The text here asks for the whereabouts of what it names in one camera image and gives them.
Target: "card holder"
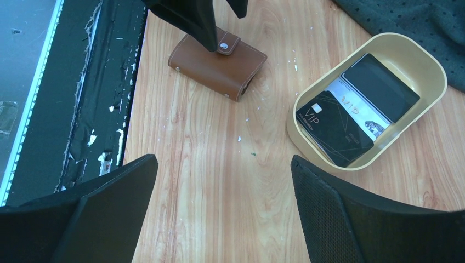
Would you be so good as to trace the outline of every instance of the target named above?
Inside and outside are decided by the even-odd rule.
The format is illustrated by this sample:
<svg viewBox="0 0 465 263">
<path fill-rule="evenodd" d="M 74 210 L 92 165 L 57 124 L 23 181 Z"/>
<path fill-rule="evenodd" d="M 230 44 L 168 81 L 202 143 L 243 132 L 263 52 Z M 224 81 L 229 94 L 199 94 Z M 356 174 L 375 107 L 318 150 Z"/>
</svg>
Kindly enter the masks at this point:
<svg viewBox="0 0 465 263">
<path fill-rule="evenodd" d="M 168 66 L 209 89 L 239 102 L 267 56 L 240 37 L 217 27 L 218 50 L 209 52 L 186 35 L 174 48 Z"/>
</svg>

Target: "beige plastic container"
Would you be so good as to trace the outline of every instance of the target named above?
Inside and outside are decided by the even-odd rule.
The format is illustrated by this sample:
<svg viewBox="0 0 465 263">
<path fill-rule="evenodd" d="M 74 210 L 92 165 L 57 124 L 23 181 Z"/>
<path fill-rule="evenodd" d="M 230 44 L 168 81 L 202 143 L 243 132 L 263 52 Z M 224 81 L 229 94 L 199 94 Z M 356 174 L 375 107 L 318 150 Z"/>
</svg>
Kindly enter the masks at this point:
<svg viewBox="0 0 465 263">
<path fill-rule="evenodd" d="M 384 131 L 375 141 L 375 146 L 372 149 L 348 167 L 343 168 L 333 164 L 321 152 L 314 140 L 304 135 L 302 126 L 296 120 L 295 112 L 322 92 L 365 53 L 371 53 L 375 56 L 413 89 L 420 96 L 420 100 L 397 123 L 391 124 Z M 360 170 L 374 162 L 412 123 L 438 102 L 446 89 L 447 77 L 443 67 L 426 50 L 406 36 L 397 33 L 379 34 L 368 40 L 352 55 L 300 94 L 287 116 L 287 132 L 304 156 L 324 171 L 337 173 Z"/>
</svg>

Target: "dotted fabric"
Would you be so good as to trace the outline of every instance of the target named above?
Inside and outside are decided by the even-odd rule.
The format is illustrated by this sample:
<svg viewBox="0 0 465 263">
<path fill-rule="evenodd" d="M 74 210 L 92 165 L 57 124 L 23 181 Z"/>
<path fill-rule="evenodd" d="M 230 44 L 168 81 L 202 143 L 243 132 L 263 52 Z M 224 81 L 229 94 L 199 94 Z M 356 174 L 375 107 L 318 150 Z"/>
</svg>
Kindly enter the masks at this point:
<svg viewBox="0 0 465 263">
<path fill-rule="evenodd" d="M 371 35 L 412 38 L 444 67 L 449 85 L 465 92 L 464 0 L 333 0 Z"/>
<path fill-rule="evenodd" d="M 364 262 L 341 197 L 300 162 L 293 159 L 291 172 L 310 261 Z"/>
</svg>

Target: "black card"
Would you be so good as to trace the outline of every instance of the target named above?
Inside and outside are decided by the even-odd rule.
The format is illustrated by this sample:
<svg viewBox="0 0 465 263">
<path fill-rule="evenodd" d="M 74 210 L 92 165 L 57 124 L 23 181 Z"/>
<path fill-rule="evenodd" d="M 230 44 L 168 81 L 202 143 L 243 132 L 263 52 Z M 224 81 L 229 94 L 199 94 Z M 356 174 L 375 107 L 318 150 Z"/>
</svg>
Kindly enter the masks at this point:
<svg viewBox="0 0 465 263">
<path fill-rule="evenodd" d="M 347 167 L 373 148 L 373 141 L 329 91 L 296 112 L 296 118 L 333 163 Z"/>
<path fill-rule="evenodd" d="M 372 54 L 365 54 L 341 77 L 390 122 L 397 122 L 419 96 Z"/>
</svg>

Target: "tabletop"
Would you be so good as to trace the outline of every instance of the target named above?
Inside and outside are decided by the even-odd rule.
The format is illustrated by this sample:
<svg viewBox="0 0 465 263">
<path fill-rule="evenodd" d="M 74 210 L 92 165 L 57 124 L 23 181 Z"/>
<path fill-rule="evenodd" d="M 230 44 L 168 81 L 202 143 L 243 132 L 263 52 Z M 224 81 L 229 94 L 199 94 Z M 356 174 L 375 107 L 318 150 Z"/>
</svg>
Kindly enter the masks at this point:
<svg viewBox="0 0 465 263">
<path fill-rule="evenodd" d="M 298 94 L 371 36 L 330 0 L 249 1 L 217 26 L 266 53 L 240 102 L 167 61 L 185 33 L 148 17 L 125 152 L 159 161 L 134 262 L 309 262 L 285 120 Z M 465 94 L 445 96 L 369 167 L 336 176 L 396 201 L 465 208 Z"/>
</svg>

